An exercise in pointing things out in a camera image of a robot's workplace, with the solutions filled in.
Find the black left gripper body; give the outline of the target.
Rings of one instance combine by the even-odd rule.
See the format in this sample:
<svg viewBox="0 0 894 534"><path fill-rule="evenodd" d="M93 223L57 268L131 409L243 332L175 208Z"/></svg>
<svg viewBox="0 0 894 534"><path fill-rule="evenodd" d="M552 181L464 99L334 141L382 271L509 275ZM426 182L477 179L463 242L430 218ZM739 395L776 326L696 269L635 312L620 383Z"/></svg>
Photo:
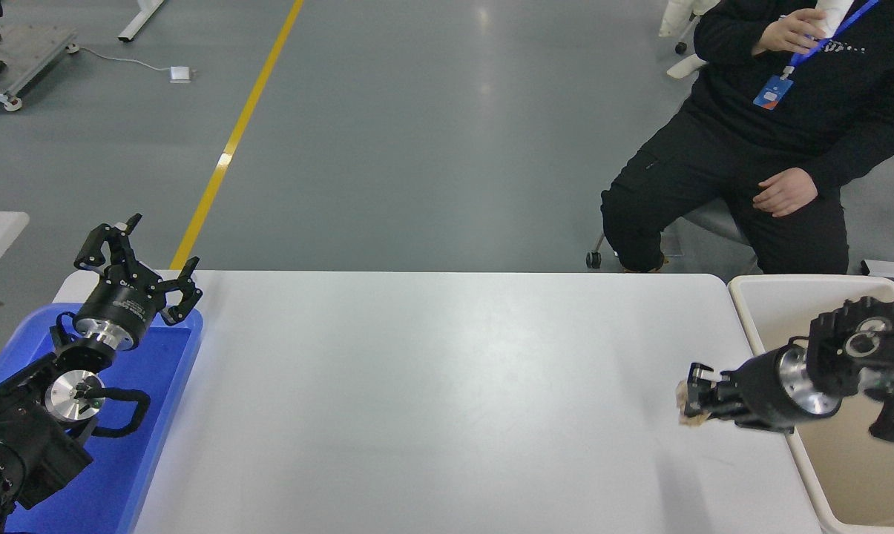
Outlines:
<svg viewBox="0 0 894 534"><path fill-rule="evenodd" d="M148 293L161 281L161 274L122 277L101 271L90 297L76 313L77 334L108 345L138 345L165 306L164 297Z"/></svg>

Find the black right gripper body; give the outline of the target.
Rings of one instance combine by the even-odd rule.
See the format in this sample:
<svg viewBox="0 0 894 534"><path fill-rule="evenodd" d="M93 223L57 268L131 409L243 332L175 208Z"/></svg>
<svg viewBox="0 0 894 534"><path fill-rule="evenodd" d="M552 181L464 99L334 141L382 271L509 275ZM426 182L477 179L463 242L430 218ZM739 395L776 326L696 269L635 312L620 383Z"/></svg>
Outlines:
<svg viewBox="0 0 894 534"><path fill-rule="evenodd" d="M779 375L787 348L755 356L729 373L740 398L741 409L732 416L738 428L792 434L798 406L786 394Z"/></svg>

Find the person's left hand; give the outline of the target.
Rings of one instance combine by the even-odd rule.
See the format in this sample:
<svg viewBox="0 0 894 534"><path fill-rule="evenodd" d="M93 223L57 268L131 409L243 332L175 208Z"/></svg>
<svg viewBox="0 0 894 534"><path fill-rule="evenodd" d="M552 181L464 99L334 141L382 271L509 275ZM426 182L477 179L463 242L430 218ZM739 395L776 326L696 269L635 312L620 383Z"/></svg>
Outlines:
<svg viewBox="0 0 894 534"><path fill-rule="evenodd" d="M776 173L760 182L758 187L760 192L753 197L752 207L770 217L792 215L818 196L812 176L799 167Z"/></svg>

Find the person's right hand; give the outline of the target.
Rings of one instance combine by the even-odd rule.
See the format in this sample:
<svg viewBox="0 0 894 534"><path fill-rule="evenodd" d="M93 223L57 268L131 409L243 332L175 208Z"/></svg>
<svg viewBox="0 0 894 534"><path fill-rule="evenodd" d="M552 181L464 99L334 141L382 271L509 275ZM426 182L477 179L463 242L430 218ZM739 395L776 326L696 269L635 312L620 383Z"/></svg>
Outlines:
<svg viewBox="0 0 894 534"><path fill-rule="evenodd" d="M792 52L802 55L816 50L824 39L822 23L826 11L799 9L769 23L760 38L752 45L751 55L764 52Z"/></svg>

